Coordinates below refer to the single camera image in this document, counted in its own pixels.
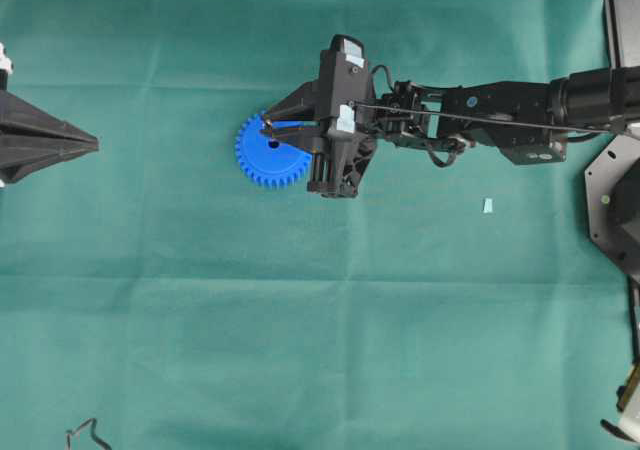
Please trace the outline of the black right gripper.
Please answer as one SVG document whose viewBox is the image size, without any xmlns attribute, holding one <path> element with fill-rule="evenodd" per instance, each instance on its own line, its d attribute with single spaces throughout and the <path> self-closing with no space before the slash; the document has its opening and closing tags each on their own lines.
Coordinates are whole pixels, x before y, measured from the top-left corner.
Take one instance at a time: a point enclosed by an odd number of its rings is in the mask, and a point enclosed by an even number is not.
<svg viewBox="0 0 640 450">
<path fill-rule="evenodd" d="M 319 127 L 265 125 L 261 133 L 313 153 L 308 191 L 325 198 L 354 198 L 377 149 L 376 140 L 365 134 L 373 112 L 357 110 L 356 106 L 374 99 L 364 45 L 351 36 L 337 34 L 329 48 L 321 52 L 317 81 L 300 85 L 264 114 L 269 121 L 314 120 Z"/>
</svg>

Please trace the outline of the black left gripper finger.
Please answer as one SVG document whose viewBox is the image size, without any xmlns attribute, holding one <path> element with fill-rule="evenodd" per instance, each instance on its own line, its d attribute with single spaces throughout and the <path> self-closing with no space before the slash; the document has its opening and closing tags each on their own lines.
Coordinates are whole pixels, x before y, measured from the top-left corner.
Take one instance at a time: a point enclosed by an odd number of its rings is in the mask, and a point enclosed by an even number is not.
<svg viewBox="0 0 640 450">
<path fill-rule="evenodd" d="M 15 184 L 52 165 L 99 150 L 99 140 L 7 92 L 1 92 L 1 182 Z"/>
</svg>

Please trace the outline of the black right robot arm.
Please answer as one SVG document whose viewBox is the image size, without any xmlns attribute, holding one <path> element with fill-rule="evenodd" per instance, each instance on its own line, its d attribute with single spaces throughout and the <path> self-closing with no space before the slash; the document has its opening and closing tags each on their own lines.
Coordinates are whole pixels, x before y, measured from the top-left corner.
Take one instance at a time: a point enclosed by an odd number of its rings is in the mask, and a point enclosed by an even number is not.
<svg viewBox="0 0 640 450">
<path fill-rule="evenodd" d="M 604 68 L 549 83 L 500 81 L 433 87 L 389 81 L 375 92 L 376 68 L 363 44 L 335 35 L 319 74 L 269 108 L 262 134 L 312 157 L 307 189 L 354 198 L 379 141 L 426 153 L 439 168 L 476 145 L 515 165 L 562 162 L 570 143 L 599 134 L 633 137 L 639 69 Z"/>
</svg>

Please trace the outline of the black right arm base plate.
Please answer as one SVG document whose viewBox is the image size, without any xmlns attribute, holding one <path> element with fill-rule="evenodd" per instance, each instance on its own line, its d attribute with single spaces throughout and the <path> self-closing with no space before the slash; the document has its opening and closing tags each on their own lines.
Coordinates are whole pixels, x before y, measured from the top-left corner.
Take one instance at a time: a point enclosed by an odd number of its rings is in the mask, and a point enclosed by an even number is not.
<svg viewBox="0 0 640 450">
<path fill-rule="evenodd" d="M 639 279 L 639 142 L 616 137 L 584 171 L 592 242 Z"/>
</svg>

